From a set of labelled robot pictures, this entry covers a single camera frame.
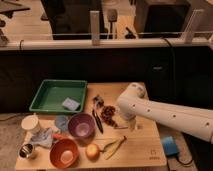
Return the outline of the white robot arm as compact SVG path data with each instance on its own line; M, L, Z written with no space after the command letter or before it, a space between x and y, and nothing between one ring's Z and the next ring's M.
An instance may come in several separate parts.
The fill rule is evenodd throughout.
M117 98L124 120L145 117L213 144L213 110L147 100L145 87L130 83Z

